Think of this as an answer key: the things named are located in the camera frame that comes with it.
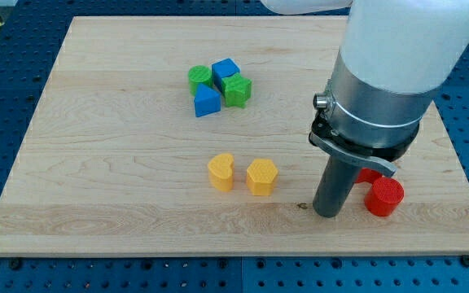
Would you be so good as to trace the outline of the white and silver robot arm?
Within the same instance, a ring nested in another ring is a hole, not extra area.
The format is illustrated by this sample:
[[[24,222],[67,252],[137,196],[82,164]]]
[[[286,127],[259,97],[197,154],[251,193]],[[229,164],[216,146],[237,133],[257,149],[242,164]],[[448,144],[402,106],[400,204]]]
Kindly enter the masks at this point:
[[[345,8],[331,77],[316,94],[310,142],[327,152],[325,177],[385,175],[419,131],[469,42],[469,1],[267,1],[280,15]]]

